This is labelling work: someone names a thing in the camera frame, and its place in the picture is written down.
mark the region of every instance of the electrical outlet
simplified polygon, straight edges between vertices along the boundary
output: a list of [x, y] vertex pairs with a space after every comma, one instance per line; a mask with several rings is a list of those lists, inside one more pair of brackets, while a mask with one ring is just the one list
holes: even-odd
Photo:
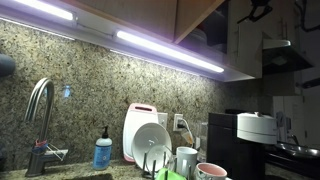
[[178, 119], [183, 119], [183, 114], [175, 114], [173, 120], [173, 131], [182, 131], [183, 128], [178, 128]]

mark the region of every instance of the pump dispenser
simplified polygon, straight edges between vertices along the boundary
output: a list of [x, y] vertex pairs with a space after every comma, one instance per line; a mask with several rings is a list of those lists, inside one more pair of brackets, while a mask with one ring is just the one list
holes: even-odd
[[93, 169], [105, 170], [110, 162], [112, 140], [109, 138], [108, 126], [104, 127], [105, 131], [96, 142], [93, 158]]

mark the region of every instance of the wooden cabinet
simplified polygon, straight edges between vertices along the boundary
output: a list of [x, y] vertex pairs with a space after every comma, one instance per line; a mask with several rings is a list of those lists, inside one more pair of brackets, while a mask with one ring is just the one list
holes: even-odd
[[119, 25], [172, 41], [177, 0], [61, 0]]
[[256, 23], [237, 21], [251, 11], [251, 1], [229, 2], [228, 57], [226, 65], [254, 78], [262, 77], [262, 33]]
[[224, 0], [61, 1], [140, 33], [179, 43]]

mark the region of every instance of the range hood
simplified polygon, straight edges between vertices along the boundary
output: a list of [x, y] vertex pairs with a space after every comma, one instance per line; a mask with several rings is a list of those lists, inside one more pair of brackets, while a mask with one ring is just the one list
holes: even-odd
[[311, 68], [313, 65], [289, 40], [263, 40], [263, 74], [275, 74]]

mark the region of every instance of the granite countertop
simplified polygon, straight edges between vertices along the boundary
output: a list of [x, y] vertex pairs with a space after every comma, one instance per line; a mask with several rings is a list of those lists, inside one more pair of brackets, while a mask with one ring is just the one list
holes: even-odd
[[143, 180], [145, 178], [141, 177], [141, 170], [137, 168], [134, 164], [125, 162], [123, 160], [112, 160], [108, 168], [104, 171], [95, 171], [92, 169], [92, 163], [79, 163], [79, 164], [70, 164], [63, 166], [52, 166], [47, 167], [46, 172], [42, 176], [34, 178], [26, 178], [24, 175], [26, 169], [16, 170], [16, 171], [7, 171], [0, 173], [0, 179], [51, 179], [51, 180], [60, 180], [60, 179], [95, 179], [93, 176], [99, 175], [111, 175], [101, 177], [101, 179], [132, 179], [132, 180]]

